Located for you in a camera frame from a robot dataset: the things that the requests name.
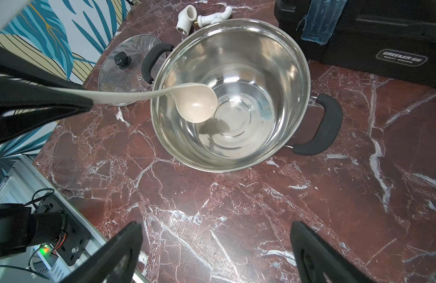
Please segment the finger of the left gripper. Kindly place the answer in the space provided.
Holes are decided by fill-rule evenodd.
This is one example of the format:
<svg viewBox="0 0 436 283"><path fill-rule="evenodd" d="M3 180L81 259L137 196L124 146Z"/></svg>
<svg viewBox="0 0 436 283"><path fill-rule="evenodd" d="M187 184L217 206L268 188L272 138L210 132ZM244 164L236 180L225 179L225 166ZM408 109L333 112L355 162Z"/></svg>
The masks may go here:
<svg viewBox="0 0 436 283"><path fill-rule="evenodd" d="M0 47L0 144L56 120L91 110L81 86Z"/></svg>

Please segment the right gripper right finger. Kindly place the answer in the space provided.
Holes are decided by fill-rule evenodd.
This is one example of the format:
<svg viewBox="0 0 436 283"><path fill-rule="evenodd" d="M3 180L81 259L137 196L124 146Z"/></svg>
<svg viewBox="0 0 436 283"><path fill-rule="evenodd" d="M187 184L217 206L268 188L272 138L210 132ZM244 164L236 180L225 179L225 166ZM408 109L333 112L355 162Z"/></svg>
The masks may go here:
<svg viewBox="0 0 436 283"><path fill-rule="evenodd" d="M305 223L292 223L290 241L303 283L371 283Z"/></svg>

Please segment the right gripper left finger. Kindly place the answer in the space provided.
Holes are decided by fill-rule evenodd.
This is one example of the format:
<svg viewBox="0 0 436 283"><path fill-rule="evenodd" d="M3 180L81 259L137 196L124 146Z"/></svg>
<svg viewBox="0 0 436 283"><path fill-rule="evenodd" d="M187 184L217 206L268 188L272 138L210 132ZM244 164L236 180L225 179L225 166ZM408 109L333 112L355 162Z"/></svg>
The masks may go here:
<svg viewBox="0 0 436 283"><path fill-rule="evenodd" d="M137 222L130 222L62 281L131 283L142 243L142 226Z"/></svg>

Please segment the glass pot lid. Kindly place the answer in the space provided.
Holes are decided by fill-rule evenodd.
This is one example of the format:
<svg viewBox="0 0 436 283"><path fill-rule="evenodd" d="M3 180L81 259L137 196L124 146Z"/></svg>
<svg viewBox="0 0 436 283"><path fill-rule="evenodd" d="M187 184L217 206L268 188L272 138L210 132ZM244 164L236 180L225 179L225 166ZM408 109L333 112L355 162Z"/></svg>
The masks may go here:
<svg viewBox="0 0 436 283"><path fill-rule="evenodd" d="M148 35L135 35L114 48L98 77L96 104L126 106L151 100L155 79L173 45Z"/></svg>

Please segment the beige plastic ladle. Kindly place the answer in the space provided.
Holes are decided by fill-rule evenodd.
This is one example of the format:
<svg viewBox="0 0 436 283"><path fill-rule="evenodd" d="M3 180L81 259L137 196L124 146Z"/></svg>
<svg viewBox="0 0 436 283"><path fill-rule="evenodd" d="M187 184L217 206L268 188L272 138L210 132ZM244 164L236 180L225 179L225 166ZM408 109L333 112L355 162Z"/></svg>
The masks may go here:
<svg viewBox="0 0 436 283"><path fill-rule="evenodd" d="M214 90L199 83L186 83L161 90L137 93L99 92L57 87L51 87L51 89L91 99L95 104L137 102L167 96L174 99L179 115L191 123L202 123L208 120L217 108L217 96Z"/></svg>

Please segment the stainless steel pot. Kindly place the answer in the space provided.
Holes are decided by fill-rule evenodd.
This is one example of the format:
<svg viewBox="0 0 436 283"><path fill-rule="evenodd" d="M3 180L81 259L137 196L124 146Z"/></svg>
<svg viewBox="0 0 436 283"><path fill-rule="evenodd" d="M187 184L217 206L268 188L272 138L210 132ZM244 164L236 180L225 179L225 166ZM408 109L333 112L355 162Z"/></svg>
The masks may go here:
<svg viewBox="0 0 436 283"><path fill-rule="evenodd" d="M183 119L168 96L151 100L151 120L165 150L186 166L232 172L270 158L300 126L311 76L299 44L280 28L251 19L204 27L177 46L153 46L142 63L153 90L201 83L217 108L201 123Z"/></svg>

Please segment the white pipe elbow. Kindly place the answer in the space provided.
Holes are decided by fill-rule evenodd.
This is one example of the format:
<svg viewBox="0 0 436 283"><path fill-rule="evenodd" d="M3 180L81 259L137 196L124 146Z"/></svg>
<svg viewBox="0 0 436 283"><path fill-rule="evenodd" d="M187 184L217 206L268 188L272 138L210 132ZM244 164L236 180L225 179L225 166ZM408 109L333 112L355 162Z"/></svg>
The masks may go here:
<svg viewBox="0 0 436 283"><path fill-rule="evenodd" d="M176 30L182 35L188 35L193 22L197 19L197 10L194 6L186 6L179 14L176 25Z"/></svg>

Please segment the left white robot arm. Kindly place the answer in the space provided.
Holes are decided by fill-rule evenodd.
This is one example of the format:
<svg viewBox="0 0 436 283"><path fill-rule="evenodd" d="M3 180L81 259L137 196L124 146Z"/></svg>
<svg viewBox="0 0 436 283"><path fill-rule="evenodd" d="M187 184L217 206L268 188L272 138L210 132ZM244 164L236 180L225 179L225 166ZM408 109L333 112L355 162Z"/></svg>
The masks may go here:
<svg viewBox="0 0 436 283"><path fill-rule="evenodd" d="M0 47L0 144L93 107L80 90ZM0 204L0 259L55 240L65 226L62 213L32 214L29 205Z"/></svg>

